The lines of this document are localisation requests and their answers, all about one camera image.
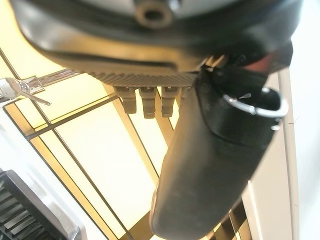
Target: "black grip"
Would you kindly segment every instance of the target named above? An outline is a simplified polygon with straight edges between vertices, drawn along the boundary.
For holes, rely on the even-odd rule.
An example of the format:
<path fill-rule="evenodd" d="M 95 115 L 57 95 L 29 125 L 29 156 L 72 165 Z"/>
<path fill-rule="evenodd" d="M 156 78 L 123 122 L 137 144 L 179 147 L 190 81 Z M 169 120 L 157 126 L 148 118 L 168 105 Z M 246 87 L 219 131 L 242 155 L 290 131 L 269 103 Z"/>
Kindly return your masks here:
<path fill-rule="evenodd" d="M 271 89 L 241 102 L 200 76 L 163 160 L 150 215 L 153 232 L 167 240 L 205 236 L 241 195 L 287 109 Z"/>

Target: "screw hole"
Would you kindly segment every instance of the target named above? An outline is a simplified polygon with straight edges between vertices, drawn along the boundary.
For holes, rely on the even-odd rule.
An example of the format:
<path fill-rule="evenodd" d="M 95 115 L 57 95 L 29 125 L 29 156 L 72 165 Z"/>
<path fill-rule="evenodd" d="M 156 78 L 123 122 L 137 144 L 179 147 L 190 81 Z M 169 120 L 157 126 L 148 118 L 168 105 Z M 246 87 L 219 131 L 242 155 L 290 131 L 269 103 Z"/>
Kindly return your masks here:
<path fill-rule="evenodd" d="M 148 21 L 159 22 L 164 19 L 164 14 L 157 10 L 148 10 L 144 13 L 144 17 Z"/>

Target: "air vent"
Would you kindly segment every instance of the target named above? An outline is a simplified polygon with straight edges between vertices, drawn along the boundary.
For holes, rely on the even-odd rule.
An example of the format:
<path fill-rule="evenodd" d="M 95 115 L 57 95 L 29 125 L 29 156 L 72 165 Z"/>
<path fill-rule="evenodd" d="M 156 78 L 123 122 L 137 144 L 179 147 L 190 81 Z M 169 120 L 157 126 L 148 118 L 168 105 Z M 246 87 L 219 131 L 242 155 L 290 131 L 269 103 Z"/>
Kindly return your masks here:
<path fill-rule="evenodd" d="M 12 170 L 0 173 L 0 240 L 67 240 L 56 216 Z"/>

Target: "black grille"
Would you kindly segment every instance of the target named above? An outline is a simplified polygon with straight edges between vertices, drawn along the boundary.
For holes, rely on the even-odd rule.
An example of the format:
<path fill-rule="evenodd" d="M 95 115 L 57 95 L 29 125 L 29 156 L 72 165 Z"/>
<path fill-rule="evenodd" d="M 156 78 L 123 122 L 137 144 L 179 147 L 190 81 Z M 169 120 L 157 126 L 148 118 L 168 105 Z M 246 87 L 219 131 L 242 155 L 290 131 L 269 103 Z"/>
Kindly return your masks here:
<path fill-rule="evenodd" d="M 0 240 L 66 240 L 59 220 L 12 170 L 0 173 Z"/>
<path fill-rule="evenodd" d="M 195 73 L 151 75 L 92 72 L 90 75 L 107 85 L 117 87 L 189 87 L 196 79 Z"/>

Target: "yellow light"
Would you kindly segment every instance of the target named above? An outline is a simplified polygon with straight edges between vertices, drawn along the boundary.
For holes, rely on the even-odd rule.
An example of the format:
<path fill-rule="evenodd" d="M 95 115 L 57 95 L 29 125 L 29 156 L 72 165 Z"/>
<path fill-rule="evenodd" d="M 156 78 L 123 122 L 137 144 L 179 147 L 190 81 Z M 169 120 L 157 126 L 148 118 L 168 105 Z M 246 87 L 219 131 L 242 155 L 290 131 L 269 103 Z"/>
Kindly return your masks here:
<path fill-rule="evenodd" d="M 158 174 L 161 172 L 162 162 L 167 152 L 168 146 L 159 128 L 157 120 L 144 119 L 142 99 L 139 91 L 136 90 L 136 114 L 131 114 L 130 118 L 135 129 L 140 136 L 142 143 L 150 156 L 150 159 Z"/>
<path fill-rule="evenodd" d="M 21 78 L 41 77 L 62 69 L 24 39 L 8 0 L 0 1 L 0 29 L 0 47 Z"/>
<path fill-rule="evenodd" d="M 153 236 L 150 238 L 150 240 L 165 240 L 165 239 L 163 239 L 163 238 L 161 238 L 161 237 L 158 237 L 157 235 L 153 235 Z"/>
<path fill-rule="evenodd" d="M 216 232 L 220 226 L 221 226 L 221 222 L 219 222 L 219 224 L 213 228 L 213 231 Z"/>
<path fill-rule="evenodd" d="M 97 212 L 106 222 L 106 224 L 112 229 L 114 234 L 118 238 L 121 238 L 125 234 L 125 231 L 117 222 L 110 210 L 107 208 L 103 200 L 99 197 L 99 195 L 92 187 L 90 182 L 87 180 L 85 175 L 81 172 L 79 167 L 70 157 L 63 145 L 59 142 L 54 133 L 52 131 L 48 131 L 42 134 L 40 137 L 43 140 L 43 142 L 47 145 L 47 147 L 50 149 L 50 151 L 54 154 L 54 156 L 57 158 L 57 160 L 65 169 L 65 171 L 75 182 L 75 184 L 78 186 L 78 188 L 80 188 L 80 190 L 89 200 L 89 202 L 97 210 Z"/>
<path fill-rule="evenodd" d="M 102 83 L 87 74 L 52 84 L 46 87 L 45 91 L 36 94 L 37 97 L 52 103 L 51 106 L 39 104 L 49 120 L 56 119 L 106 95 Z M 16 105 L 34 128 L 45 123 L 28 98 L 19 100 Z"/>
<path fill-rule="evenodd" d="M 155 185 L 112 103 L 57 128 L 127 229 L 151 207 Z"/>
<path fill-rule="evenodd" d="M 235 234 L 236 240 L 241 240 L 240 233 L 237 231 Z"/>
<path fill-rule="evenodd" d="M 178 119 L 179 119 L 179 106 L 177 104 L 177 101 L 174 100 L 173 114 L 172 114 L 172 117 L 170 117 L 170 122 L 171 122 L 171 125 L 172 125 L 173 129 L 176 128 Z"/>

